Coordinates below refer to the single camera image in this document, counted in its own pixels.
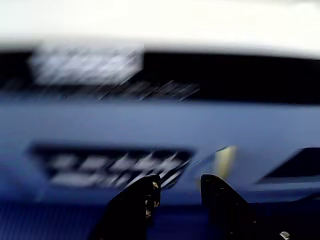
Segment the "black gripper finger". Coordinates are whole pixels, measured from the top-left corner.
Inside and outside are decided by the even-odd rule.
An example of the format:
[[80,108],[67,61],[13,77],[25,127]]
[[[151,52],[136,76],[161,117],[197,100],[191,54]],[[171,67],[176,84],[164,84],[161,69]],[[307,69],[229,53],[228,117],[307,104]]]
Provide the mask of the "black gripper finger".
[[214,174],[201,175],[201,204],[218,225],[223,240],[253,240],[257,233],[254,208],[225,180]]
[[144,176],[127,186],[106,206],[91,231],[92,240],[145,240],[161,202],[161,178]]

